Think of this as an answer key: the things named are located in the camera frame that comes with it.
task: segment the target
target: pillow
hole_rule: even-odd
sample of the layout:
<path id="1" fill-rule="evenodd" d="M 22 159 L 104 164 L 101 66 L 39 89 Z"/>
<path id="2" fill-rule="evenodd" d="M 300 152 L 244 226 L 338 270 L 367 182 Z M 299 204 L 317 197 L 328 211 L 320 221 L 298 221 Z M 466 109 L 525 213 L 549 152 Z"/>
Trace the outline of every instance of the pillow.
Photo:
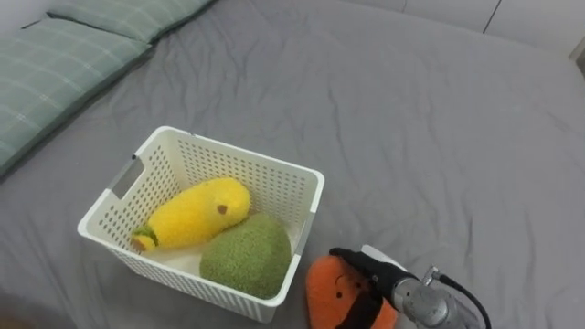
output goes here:
<path id="1" fill-rule="evenodd" d="M 48 14 L 149 43 L 188 20 L 209 1 L 75 0 L 54 5 Z"/>
<path id="2" fill-rule="evenodd" d="M 0 175 L 149 47 L 60 19 L 0 37 Z"/>

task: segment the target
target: basket handle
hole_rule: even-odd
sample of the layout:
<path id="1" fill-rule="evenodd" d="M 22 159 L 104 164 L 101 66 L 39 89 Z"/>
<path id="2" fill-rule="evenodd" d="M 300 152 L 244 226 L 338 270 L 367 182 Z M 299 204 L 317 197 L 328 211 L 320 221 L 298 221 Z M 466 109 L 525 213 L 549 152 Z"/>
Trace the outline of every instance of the basket handle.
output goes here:
<path id="1" fill-rule="evenodd" d="M 110 184 L 110 190 L 122 200 L 143 171 L 143 161 L 140 157 L 133 155 L 132 160 L 130 160 L 124 166 L 122 171 L 113 179 Z"/>

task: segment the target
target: brown dot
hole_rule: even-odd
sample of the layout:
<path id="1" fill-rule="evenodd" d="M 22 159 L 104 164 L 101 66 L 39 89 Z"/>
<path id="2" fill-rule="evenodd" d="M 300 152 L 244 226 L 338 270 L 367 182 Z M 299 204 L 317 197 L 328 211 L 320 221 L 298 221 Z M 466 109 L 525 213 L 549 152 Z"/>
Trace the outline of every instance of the brown dot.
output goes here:
<path id="1" fill-rule="evenodd" d="M 219 205 L 218 206 L 218 212 L 221 215 L 226 215 L 226 212 L 228 212 L 228 206 L 226 206 L 226 205 Z"/>
<path id="2" fill-rule="evenodd" d="M 142 242 L 140 242 L 138 239 L 132 239 L 132 245 L 138 251 L 145 251 L 146 250 L 146 248 L 144 247 Z"/>

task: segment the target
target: bed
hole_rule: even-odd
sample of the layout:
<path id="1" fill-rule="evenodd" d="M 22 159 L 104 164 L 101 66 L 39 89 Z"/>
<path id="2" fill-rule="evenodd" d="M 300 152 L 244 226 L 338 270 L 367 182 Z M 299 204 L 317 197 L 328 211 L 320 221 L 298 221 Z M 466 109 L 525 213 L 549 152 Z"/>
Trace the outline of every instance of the bed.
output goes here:
<path id="1" fill-rule="evenodd" d="M 311 262 L 367 243 L 419 276 L 440 267 L 494 328 L 582 327 L 584 96 L 574 63 L 457 27 L 338 1 L 220 0 L 4 179 L 0 308 L 58 328 L 305 328 Z M 324 173 L 272 324 L 138 277 L 78 236 L 161 125 Z"/>

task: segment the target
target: plush toy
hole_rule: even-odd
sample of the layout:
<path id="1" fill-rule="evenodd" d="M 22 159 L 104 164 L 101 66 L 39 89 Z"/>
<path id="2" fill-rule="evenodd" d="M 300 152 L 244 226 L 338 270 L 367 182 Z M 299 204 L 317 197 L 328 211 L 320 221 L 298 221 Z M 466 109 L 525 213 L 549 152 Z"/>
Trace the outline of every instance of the plush toy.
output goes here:
<path id="1" fill-rule="evenodd" d="M 318 259 L 307 273 L 306 292 L 311 328 L 369 328 L 361 322 L 367 321 L 372 314 L 360 313 L 360 308 L 367 310 L 368 305 L 359 305 L 369 300 L 362 298 L 369 293 L 368 283 L 341 258 L 325 256 Z M 374 322 L 371 328 L 391 329 L 396 317 L 396 311 L 384 301 L 379 313 L 371 318 Z"/>
<path id="2" fill-rule="evenodd" d="M 140 251 L 180 248 L 207 242 L 240 223 L 250 209 L 250 192 L 233 178 L 193 186 L 161 205 L 132 235 Z"/>
<path id="3" fill-rule="evenodd" d="M 256 214 L 211 240 L 199 271 L 202 278 L 270 299 L 281 289 L 291 259 L 291 243 L 282 224 Z"/>

